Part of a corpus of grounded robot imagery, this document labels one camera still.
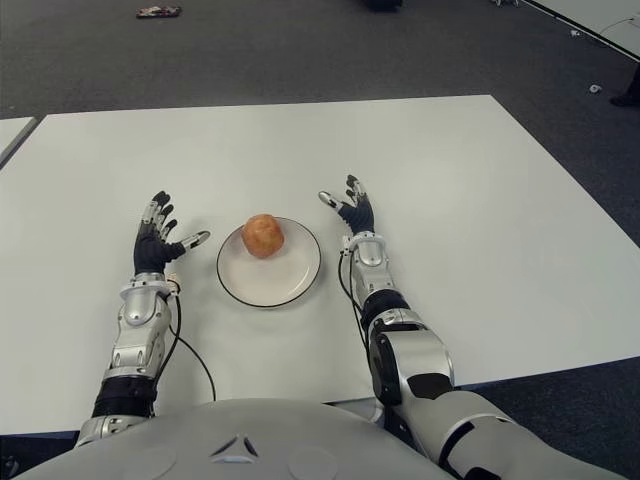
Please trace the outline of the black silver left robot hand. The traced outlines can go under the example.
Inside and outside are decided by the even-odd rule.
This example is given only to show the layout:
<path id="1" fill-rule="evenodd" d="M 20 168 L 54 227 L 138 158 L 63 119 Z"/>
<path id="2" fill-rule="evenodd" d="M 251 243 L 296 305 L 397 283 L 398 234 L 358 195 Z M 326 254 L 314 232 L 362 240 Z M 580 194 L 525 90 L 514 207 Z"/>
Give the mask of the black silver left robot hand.
<path id="1" fill-rule="evenodd" d="M 178 220 L 169 193 L 156 193 L 145 207 L 133 248 L 134 274 L 163 274 L 166 266 L 205 243 L 211 236 L 201 230 L 182 239 L 172 238 Z"/>

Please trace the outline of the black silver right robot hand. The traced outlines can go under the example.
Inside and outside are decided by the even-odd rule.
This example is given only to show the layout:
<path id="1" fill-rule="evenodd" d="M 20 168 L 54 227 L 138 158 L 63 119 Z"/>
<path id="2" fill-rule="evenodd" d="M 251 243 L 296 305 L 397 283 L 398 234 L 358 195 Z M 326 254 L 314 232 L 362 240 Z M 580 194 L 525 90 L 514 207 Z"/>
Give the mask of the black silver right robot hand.
<path id="1" fill-rule="evenodd" d="M 354 175 L 349 174 L 346 178 L 346 185 L 348 187 L 346 195 L 351 202 L 338 200 L 327 191 L 320 191 L 318 198 L 338 214 L 352 234 L 374 233 L 374 211 L 362 182 Z"/>

